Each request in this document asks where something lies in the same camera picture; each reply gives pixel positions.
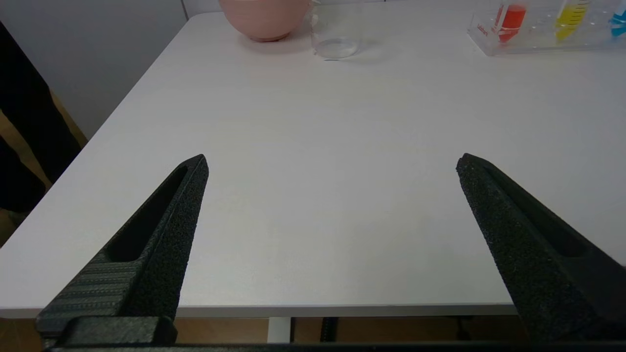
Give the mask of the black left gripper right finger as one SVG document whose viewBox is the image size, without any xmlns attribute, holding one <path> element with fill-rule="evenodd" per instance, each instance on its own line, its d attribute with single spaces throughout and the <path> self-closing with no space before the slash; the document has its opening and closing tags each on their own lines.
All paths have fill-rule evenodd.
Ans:
<svg viewBox="0 0 626 352">
<path fill-rule="evenodd" d="M 464 154 L 456 171 L 529 337 L 624 342 L 624 266 L 491 162 Z"/>
</svg>

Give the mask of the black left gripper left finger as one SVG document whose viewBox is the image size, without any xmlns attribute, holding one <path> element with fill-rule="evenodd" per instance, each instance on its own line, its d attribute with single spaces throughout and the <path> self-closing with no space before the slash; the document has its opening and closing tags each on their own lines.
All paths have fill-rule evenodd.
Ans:
<svg viewBox="0 0 626 352">
<path fill-rule="evenodd" d="M 172 344 L 208 163 L 179 164 L 38 314 L 44 344 Z"/>
</svg>

